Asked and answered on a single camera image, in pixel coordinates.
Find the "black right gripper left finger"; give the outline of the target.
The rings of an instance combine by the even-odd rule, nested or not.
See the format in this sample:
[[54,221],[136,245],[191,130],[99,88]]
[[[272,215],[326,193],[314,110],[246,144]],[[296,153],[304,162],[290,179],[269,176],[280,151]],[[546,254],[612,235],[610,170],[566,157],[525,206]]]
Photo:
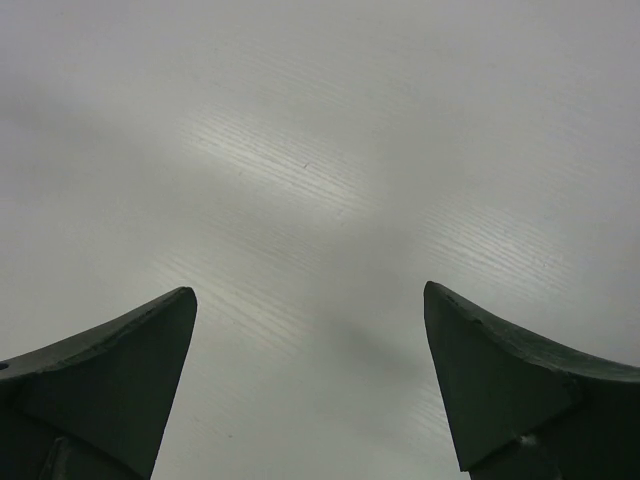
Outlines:
[[180,287],[2,361],[2,478],[150,478],[196,314]]

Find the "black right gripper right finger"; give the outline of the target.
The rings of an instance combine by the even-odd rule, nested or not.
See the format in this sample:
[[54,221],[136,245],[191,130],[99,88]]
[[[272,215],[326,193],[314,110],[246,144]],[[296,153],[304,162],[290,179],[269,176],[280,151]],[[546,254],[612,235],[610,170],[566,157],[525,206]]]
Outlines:
[[552,341],[432,281],[424,321],[461,471],[638,478],[638,368]]

